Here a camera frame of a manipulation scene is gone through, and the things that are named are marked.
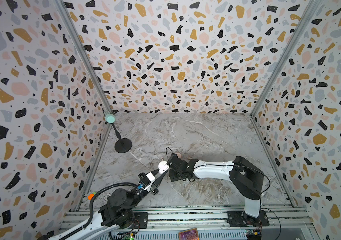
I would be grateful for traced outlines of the white earbud charging case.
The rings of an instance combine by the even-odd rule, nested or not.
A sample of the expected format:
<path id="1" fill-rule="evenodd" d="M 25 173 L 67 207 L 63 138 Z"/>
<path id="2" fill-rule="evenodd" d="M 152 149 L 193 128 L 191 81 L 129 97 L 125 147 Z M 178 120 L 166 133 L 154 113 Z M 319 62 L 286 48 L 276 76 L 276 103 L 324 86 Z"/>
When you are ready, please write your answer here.
<path id="1" fill-rule="evenodd" d="M 167 164 L 167 161 L 161 161 L 158 164 L 158 173 L 162 175 L 169 169 L 169 165 Z"/>

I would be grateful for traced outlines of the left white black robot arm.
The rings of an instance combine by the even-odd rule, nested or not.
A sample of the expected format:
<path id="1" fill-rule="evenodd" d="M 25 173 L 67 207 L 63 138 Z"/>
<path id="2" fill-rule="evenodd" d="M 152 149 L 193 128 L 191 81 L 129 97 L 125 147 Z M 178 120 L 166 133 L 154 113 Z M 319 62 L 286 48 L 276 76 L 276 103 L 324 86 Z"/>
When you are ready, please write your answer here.
<path id="1" fill-rule="evenodd" d="M 92 240 L 99 235 L 113 230 L 128 228 L 135 221 L 133 208 L 135 208 L 149 193 L 157 194 L 160 185 L 169 167 L 139 175 L 139 183 L 118 183 L 107 186 L 96 192 L 89 203 L 89 217 L 75 227 L 53 236 L 46 234 L 40 240 Z M 102 193 L 115 189 L 107 198 L 107 202 L 98 211 L 93 204 Z"/>

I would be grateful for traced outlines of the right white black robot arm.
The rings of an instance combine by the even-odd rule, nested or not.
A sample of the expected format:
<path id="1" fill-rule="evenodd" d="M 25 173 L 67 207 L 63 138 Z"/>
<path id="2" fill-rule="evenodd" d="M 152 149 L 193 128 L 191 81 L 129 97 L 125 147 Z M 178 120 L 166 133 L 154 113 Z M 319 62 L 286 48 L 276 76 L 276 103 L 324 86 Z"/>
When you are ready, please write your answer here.
<path id="1" fill-rule="evenodd" d="M 245 198 L 244 215 L 253 219 L 260 216 L 262 187 L 265 174 L 244 157 L 237 156 L 228 162 L 205 162 L 202 160 L 181 160 L 172 154 L 167 161 L 172 182 L 219 179 L 232 182 Z"/>

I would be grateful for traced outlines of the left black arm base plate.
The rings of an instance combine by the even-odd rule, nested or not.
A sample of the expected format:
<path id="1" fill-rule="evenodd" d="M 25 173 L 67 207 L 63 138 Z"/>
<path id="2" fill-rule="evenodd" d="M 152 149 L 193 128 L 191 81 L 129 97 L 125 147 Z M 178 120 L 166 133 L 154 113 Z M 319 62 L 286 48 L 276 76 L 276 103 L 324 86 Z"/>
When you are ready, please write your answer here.
<path id="1" fill-rule="evenodd" d="M 119 224 L 121 229 L 130 228 L 134 225 L 134 229 L 146 229 L 148 224 L 148 212 L 128 211 L 122 216 L 122 223 Z"/>

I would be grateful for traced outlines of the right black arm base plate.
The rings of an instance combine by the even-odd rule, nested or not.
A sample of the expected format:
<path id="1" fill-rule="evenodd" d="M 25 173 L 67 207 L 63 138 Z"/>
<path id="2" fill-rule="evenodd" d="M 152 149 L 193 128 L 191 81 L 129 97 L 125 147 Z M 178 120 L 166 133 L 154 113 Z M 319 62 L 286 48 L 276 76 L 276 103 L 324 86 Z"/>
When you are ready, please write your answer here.
<path id="1" fill-rule="evenodd" d="M 270 223 L 265 211 L 260 211 L 257 218 L 250 217 L 244 211 L 228 211 L 227 223 L 230 227 L 269 227 Z"/>

